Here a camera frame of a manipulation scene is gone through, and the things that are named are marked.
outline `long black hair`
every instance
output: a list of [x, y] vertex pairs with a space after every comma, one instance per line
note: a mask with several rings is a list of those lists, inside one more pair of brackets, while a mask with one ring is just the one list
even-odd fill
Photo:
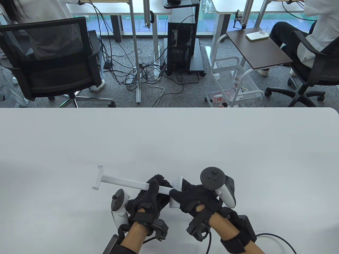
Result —
[[19, 0], [0, 0], [0, 4], [2, 5], [3, 9], [5, 10], [8, 18], [11, 20], [11, 22], [18, 22], [20, 21], [20, 18], [22, 17], [21, 12], [19, 11], [18, 7], [16, 6], [15, 2], [18, 3], [20, 8], [22, 9], [22, 5], [19, 2]]

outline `forearm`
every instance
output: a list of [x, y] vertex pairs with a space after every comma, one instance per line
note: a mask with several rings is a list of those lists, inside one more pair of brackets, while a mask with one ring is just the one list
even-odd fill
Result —
[[139, 253], [141, 246], [148, 234], [148, 230], [138, 222], [134, 222], [125, 239], [120, 244], [123, 247]]
[[[218, 233], [223, 240], [230, 240], [239, 234], [239, 230], [233, 226], [228, 220], [223, 218], [219, 213], [215, 213], [211, 216], [209, 225]], [[245, 246], [246, 254], [265, 254], [254, 242], [250, 241]]]

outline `chair armrest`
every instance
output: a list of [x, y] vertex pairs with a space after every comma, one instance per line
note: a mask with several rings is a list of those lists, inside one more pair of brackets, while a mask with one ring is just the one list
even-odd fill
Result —
[[100, 41], [95, 30], [88, 31], [88, 37], [93, 49], [92, 55], [97, 55], [100, 51]]
[[300, 31], [293, 31], [289, 41], [292, 43], [295, 43], [296, 41], [300, 41], [300, 43], [302, 43], [310, 52], [312, 52], [315, 55], [319, 55], [319, 56], [326, 56], [329, 57], [329, 55], [324, 54], [322, 52], [319, 52], [318, 50], [316, 50], [311, 43], [309, 43], [309, 41], [306, 39], [306, 37], [302, 34], [302, 32]]

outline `white sneaker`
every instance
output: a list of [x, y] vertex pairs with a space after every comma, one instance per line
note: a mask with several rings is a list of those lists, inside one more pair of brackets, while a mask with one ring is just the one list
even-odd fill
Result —
[[290, 70], [290, 74], [291, 74], [291, 76], [293, 76], [293, 77], [296, 77], [296, 76], [297, 76], [297, 74], [293, 71], [292, 68], [291, 68], [291, 70]]
[[19, 83], [16, 77], [12, 78], [12, 82], [13, 82], [13, 84], [18, 84]]
[[99, 92], [104, 86], [105, 86], [105, 80], [102, 79], [102, 80], [101, 80], [101, 85], [100, 85], [99, 87], [91, 86], [89, 89], [90, 89], [92, 92]]
[[267, 77], [269, 70], [257, 70], [257, 72], [263, 77]]

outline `white phone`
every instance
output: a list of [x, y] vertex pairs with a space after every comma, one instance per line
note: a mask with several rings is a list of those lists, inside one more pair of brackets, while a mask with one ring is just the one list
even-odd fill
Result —
[[254, 32], [254, 33], [249, 33], [246, 34], [246, 37], [250, 41], [256, 41], [256, 40], [261, 40], [261, 39], [266, 39], [269, 37], [269, 34], [266, 33], [265, 31], [259, 31], [259, 32]]

